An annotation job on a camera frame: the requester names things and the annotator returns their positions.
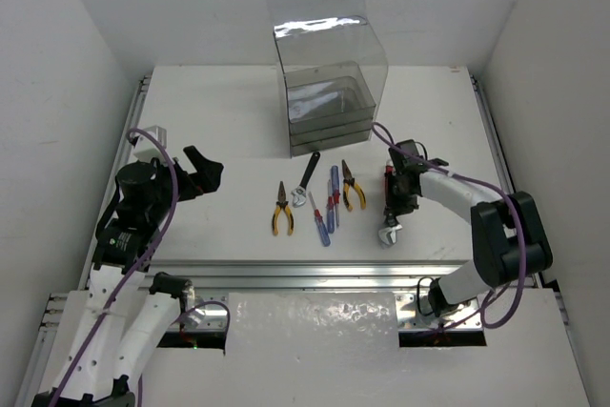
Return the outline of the clear acrylic box cover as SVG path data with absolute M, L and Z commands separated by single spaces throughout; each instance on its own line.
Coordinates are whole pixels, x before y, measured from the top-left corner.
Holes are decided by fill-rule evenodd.
M 376 101 L 376 120 L 388 60 L 368 18 L 365 0 L 266 0 L 273 25 L 280 101 L 290 129 L 285 74 L 289 71 L 356 62 Z

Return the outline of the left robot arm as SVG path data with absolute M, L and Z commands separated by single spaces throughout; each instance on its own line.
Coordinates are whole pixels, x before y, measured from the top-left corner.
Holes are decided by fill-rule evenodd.
M 140 153 L 114 178 L 114 194 L 95 230 L 85 310 L 65 363 L 35 406 L 133 406 L 134 392 L 153 349 L 190 307 L 185 277 L 158 273 L 133 323 L 133 300 L 175 207 L 214 193 L 224 167 L 194 146 L 183 150 L 194 170 L 185 172 L 161 152 Z

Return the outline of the red handle adjustable wrench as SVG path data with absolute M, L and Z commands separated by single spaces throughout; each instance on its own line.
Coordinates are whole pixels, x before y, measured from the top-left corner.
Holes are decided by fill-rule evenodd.
M 390 177 L 394 173 L 394 166 L 388 160 L 384 170 L 384 221 L 382 227 L 378 230 L 377 235 L 381 243 L 386 247 L 394 246 L 397 243 L 397 232 L 402 230 L 401 224 L 398 222 L 394 211 L 389 205 L 390 202 Z

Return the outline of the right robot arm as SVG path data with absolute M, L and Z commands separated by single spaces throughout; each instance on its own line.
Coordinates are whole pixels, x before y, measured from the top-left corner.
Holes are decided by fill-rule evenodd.
M 506 194 L 469 177 L 450 174 L 447 162 L 426 159 L 417 142 L 389 148 L 385 172 L 382 244 L 393 246 L 402 229 L 398 219 L 419 208 L 421 198 L 436 202 L 471 228 L 472 259 L 448 275 L 431 281 L 423 315 L 440 318 L 476 296 L 524 282 L 528 275 L 552 266 L 553 255 L 532 195 Z

